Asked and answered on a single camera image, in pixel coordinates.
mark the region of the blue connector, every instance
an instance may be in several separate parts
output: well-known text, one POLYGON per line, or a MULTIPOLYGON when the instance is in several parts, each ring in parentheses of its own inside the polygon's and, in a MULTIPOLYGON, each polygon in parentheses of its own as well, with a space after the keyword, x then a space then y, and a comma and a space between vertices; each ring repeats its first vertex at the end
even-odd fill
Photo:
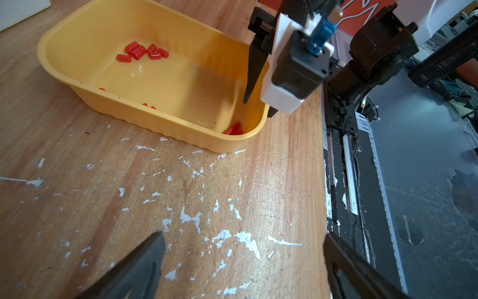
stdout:
POLYGON ((312 34, 310 34, 307 41, 307 50, 318 56, 322 52, 322 47, 330 39, 337 29, 337 25, 329 22, 325 17, 322 17, 320 23, 315 27, 312 34))

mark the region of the wooden table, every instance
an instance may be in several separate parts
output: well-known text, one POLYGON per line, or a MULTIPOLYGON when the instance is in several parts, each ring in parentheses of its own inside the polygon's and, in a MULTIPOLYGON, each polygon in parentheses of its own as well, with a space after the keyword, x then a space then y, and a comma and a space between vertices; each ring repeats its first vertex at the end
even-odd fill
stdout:
MULTIPOLYGON (((221 157, 160 141, 92 110, 40 66, 42 34, 84 3, 52 0, 0 33, 0 296, 72 298, 171 219, 157 298, 216 298, 234 288, 239 298, 328 298, 320 92, 292 115, 269 119, 245 151, 221 157), (192 169, 204 173, 193 178, 192 169), (200 221, 182 223, 187 215, 200 221), (224 230, 232 236, 219 248, 212 239, 224 230), (234 236, 241 232, 256 252, 234 236)), ((246 42, 260 5, 161 3, 246 42)))

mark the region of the blue wire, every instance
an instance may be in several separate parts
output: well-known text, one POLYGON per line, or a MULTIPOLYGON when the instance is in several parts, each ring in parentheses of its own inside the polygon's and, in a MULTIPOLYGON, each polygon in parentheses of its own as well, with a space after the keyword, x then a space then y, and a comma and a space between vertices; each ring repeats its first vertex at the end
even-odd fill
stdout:
POLYGON ((454 82, 447 82, 447 81, 443 81, 443 84, 445 85, 446 89, 448 90, 448 92, 451 94, 451 96, 453 98, 458 98, 461 96, 461 87, 458 83, 454 83, 454 82))

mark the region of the yellow plastic tray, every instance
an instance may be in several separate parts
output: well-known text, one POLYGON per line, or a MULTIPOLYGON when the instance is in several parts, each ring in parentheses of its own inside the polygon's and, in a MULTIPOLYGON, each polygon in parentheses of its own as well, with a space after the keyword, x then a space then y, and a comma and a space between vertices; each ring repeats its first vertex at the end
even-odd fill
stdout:
POLYGON ((268 64, 242 104, 248 53, 247 44, 149 0, 91 1, 38 44, 45 70, 91 108, 217 153, 242 147, 267 118, 260 93, 268 64), (132 41, 170 56, 116 61, 132 41), (237 121, 243 135, 222 134, 237 121))

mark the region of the red plastic cap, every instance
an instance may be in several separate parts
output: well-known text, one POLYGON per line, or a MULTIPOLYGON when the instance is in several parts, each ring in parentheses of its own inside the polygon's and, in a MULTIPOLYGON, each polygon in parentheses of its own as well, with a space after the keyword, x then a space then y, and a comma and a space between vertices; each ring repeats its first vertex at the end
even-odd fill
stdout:
POLYGON ((149 52, 155 52, 157 48, 158 48, 158 47, 156 47, 155 44, 151 44, 146 51, 147 51, 148 53, 149 53, 149 52))
POLYGON ((239 129, 235 131, 234 133, 232 133, 231 135, 242 135, 242 134, 244 134, 244 132, 242 131, 242 129, 239 129))
POLYGON ((164 49, 158 48, 156 51, 157 51, 157 52, 160 52, 161 55, 163 55, 164 58, 168 58, 168 57, 169 57, 168 51, 166 51, 166 50, 164 50, 164 49))
POLYGON ((127 45, 127 46, 124 48, 124 51, 125 51, 127 54, 131 55, 131 52, 132 52, 134 49, 136 49, 137 47, 139 47, 139 46, 140 46, 140 43, 138 43, 138 42, 132 42, 131 44, 127 45))
POLYGON ((131 56, 124 55, 124 54, 118 54, 118 55, 116 55, 116 60, 118 60, 120 62, 131 62, 131 56))
POLYGON ((148 55, 151 59, 161 59, 163 57, 161 52, 148 52, 148 55))
POLYGON ((227 130, 225 130, 223 132, 223 134, 226 134, 226 135, 236 135, 234 133, 236 133, 238 130, 241 129, 241 124, 240 122, 236 122, 235 124, 233 124, 232 126, 230 126, 227 130))
POLYGON ((146 48, 143 45, 140 45, 131 52, 131 57, 136 60, 140 60, 146 54, 146 48))

